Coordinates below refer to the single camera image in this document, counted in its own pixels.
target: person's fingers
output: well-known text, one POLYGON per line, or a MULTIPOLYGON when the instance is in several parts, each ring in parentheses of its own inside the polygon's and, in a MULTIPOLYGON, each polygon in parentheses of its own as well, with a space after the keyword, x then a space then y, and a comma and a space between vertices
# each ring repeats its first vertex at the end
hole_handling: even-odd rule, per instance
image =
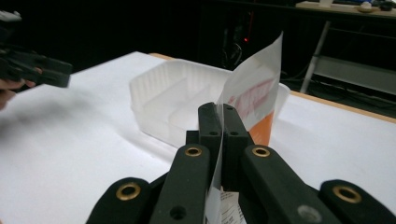
POLYGON ((24 80, 11 81, 8 79, 0 79, 0 90, 16 90, 25 84, 24 80))
POLYGON ((0 91, 0 110, 4 109, 7 105, 7 102, 15 96, 15 92, 13 91, 0 91))
POLYGON ((33 81, 25 80, 26 86, 32 88, 35 86, 35 83, 33 81))

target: translucent plastic container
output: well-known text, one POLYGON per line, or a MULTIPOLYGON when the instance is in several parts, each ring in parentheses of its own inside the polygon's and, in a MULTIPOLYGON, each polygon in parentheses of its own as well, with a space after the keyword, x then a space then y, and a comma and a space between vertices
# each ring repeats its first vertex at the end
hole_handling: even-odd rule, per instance
POLYGON ((131 108, 139 129, 174 147, 184 146, 186 131, 198 130, 198 107, 216 103, 231 74, 217 67, 174 59, 133 78, 131 108))

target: white surface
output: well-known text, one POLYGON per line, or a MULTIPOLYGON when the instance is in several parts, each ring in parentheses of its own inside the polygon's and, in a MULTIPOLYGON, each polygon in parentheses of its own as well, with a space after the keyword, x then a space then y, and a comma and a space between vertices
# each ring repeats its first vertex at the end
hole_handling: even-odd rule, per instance
MULTIPOLYGON (((68 89, 19 93, 0 112, 0 219, 85 223, 115 181, 151 182, 176 149, 141 133, 129 80, 162 63, 135 52, 74 74, 68 89)), ((396 212, 396 125, 289 96, 270 146, 312 187, 341 178, 396 212)))
POLYGON ((330 7, 332 5, 332 0, 319 0, 320 7, 330 7))

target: black mechanism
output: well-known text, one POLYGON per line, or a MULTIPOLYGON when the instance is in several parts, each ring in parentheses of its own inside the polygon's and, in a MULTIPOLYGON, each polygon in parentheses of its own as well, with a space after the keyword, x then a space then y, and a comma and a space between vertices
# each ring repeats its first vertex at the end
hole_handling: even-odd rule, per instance
POLYGON ((20 21, 18 14, 0 11, 0 79, 67 87, 73 70, 70 63, 6 43, 20 21))
POLYGON ((253 143, 232 106, 201 105, 198 116, 199 130, 187 131, 168 173, 150 184, 132 177, 114 183, 87 224, 205 223, 218 155, 223 190, 239 192, 247 224, 396 223, 388 208, 352 183, 307 186, 272 148, 253 143))

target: white table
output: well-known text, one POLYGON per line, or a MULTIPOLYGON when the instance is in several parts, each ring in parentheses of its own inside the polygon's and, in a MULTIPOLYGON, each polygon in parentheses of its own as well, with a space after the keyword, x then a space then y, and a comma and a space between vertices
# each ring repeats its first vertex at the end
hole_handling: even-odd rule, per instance
MULTIPOLYGON (((128 82, 164 59, 134 52, 21 92, 0 112, 0 219, 85 223, 115 181, 153 181, 176 148, 141 133, 128 82)), ((396 213, 396 124, 291 95, 270 146, 308 185, 340 178, 396 213)))

